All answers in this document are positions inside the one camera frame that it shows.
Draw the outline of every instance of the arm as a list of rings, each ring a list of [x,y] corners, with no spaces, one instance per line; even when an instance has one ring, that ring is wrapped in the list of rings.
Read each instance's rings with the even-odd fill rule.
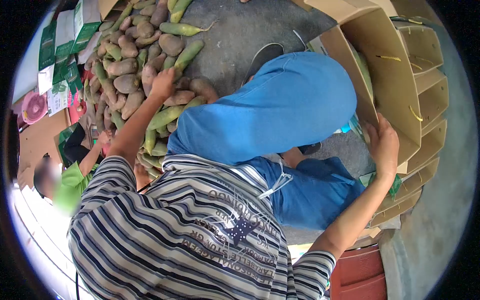
[[[370,153],[377,165],[377,176],[310,247],[310,251],[326,251],[338,259],[350,247],[382,203],[396,175],[398,136],[390,123],[379,113],[379,130],[367,124]]]
[[[130,166],[135,165],[135,157],[142,143],[148,123],[157,109],[173,93],[175,70],[170,68],[160,72],[153,81],[152,91],[137,111],[128,119],[119,135],[115,138],[107,154],[121,156]]]
[[[102,147],[110,140],[112,132],[110,130],[103,131],[95,145],[93,145],[92,150],[82,159],[78,168],[82,172],[83,177],[85,177],[92,170],[93,166],[96,164],[100,152],[102,152]]]

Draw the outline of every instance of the gray floor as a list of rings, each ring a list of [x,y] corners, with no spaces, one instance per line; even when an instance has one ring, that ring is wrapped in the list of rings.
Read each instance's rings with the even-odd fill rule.
[[[306,12],[290,0],[193,1],[182,23],[207,28],[219,20],[210,31],[185,37],[187,43],[202,39],[204,49],[186,70],[190,77],[207,77],[219,96],[235,92],[240,86],[255,53],[263,45],[281,43],[285,52],[303,51],[304,46],[293,33],[296,30],[305,42],[335,26],[329,16],[318,10]],[[365,144],[355,134],[334,135],[324,141],[322,149],[312,158],[338,156],[352,176],[373,170]],[[285,227],[289,244],[312,242],[318,232]]]

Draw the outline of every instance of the foot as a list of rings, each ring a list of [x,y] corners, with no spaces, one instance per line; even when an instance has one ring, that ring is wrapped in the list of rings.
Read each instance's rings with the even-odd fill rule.
[[[283,46],[279,43],[270,43],[263,46],[253,57],[250,68],[248,69],[245,79],[243,79],[242,86],[245,85],[252,77],[260,70],[260,68],[268,61],[283,55]]]

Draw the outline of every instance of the person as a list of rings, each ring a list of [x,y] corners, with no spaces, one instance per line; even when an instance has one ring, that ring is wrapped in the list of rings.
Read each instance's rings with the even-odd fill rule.
[[[398,137],[381,114],[378,128],[366,125],[377,176],[364,189],[338,158],[309,159],[296,148],[352,117],[356,96],[346,71],[327,56],[283,54],[272,44],[251,72],[234,94],[180,115],[165,173],[139,194],[135,155],[173,93],[175,71],[154,79],[71,222],[73,263],[95,298],[321,298],[337,259],[393,183]],[[291,167],[260,156],[275,152]],[[293,265],[285,224],[325,229]]]
[[[40,197],[52,200],[53,206],[65,216],[73,216],[79,208],[82,193],[102,162],[101,151],[112,137],[110,130],[101,132],[91,150],[81,145],[85,138],[83,126],[78,123],[63,147],[72,164],[63,172],[45,154],[35,167],[33,182]]]

